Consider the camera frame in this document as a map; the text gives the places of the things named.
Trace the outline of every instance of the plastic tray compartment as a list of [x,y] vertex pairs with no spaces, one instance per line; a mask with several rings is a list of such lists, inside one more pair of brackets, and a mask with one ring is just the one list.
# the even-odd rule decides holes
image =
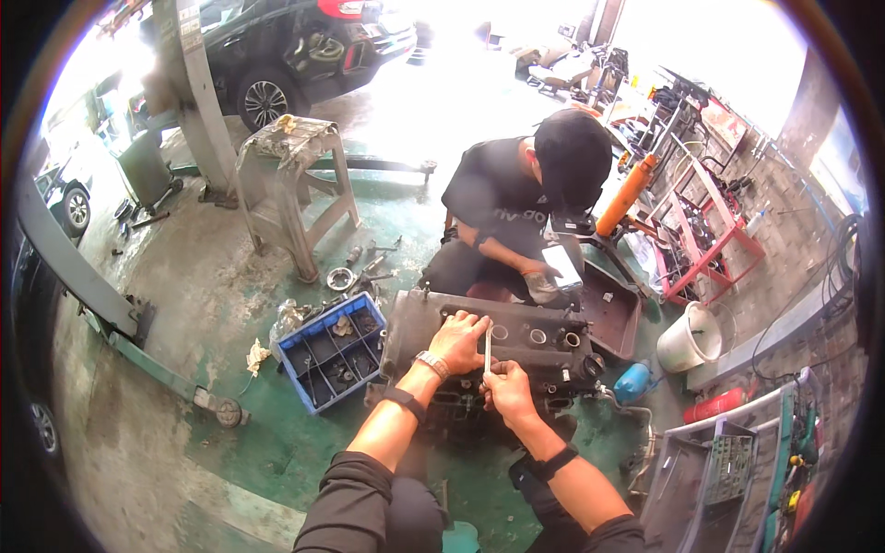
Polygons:
[[[333,331],[341,317],[350,323],[350,334]],[[378,343],[386,325],[372,298],[362,292],[280,340],[283,366],[311,415],[378,375]]]

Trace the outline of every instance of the car tire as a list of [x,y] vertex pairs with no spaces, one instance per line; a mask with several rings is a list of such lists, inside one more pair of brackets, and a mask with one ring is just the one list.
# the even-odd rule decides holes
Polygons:
[[82,188],[71,188],[65,194],[65,200],[62,203],[65,227],[71,238],[83,236],[86,227],[89,226],[89,218],[92,210],[89,208],[89,199],[86,192]]
[[57,458],[61,453],[61,444],[58,439],[58,426],[49,407],[43,403],[31,403],[31,417],[43,452],[49,457]]
[[236,111],[253,133],[283,113],[307,115],[310,110],[292,78],[276,67],[257,67],[240,79]]

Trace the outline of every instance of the forearm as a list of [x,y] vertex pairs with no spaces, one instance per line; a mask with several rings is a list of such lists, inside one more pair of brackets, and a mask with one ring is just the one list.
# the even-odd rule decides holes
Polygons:
[[[432,368],[416,361],[396,387],[415,396],[426,409],[441,383]],[[375,406],[347,450],[363,452],[393,472],[417,428],[418,420],[411,411],[399,403],[383,400]]]
[[[478,231],[475,228],[465,225],[460,221],[458,222],[458,238],[461,242],[472,248],[477,234]],[[504,246],[493,236],[486,238],[485,242],[480,244],[480,253],[489,259],[500,261],[520,272],[523,271],[523,265],[527,260],[525,256],[521,256],[510,248]]]
[[[550,460],[566,447],[537,415],[514,424],[513,431],[539,461]],[[559,469],[549,484],[553,495],[588,534],[608,520],[633,514],[611,482],[582,457]]]

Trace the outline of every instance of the smartphone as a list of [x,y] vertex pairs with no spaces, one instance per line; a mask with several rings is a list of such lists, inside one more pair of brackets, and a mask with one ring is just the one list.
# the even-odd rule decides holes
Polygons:
[[562,278],[556,277],[557,288],[567,292],[581,286],[583,283],[581,276],[578,274],[578,270],[574,268],[574,265],[572,265],[572,259],[569,258],[566,248],[562,244],[545,248],[541,250],[541,253],[543,253],[544,261],[547,265],[562,274]]

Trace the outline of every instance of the metal watch band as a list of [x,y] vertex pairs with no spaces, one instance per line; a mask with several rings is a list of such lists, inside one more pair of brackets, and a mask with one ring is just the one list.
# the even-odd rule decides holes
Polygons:
[[415,396],[406,392],[405,390],[401,390],[399,388],[388,387],[384,390],[383,399],[389,399],[393,403],[399,403],[406,409],[412,412],[412,415],[418,420],[418,424],[424,422],[424,419],[427,417],[427,410],[424,409],[424,405],[418,403],[418,400],[415,399]]
[[430,365],[430,368],[436,371],[436,374],[439,374],[440,378],[443,380],[446,380],[451,375],[449,366],[445,364],[445,361],[430,353],[426,349],[415,356],[415,358],[419,361],[424,361],[425,363]]
[[578,448],[573,443],[569,442],[566,444],[565,449],[551,457],[546,463],[541,463],[535,476],[541,481],[549,482],[554,476],[556,476],[556,471],[568,465],[568,463],[575,457],[578,457]]

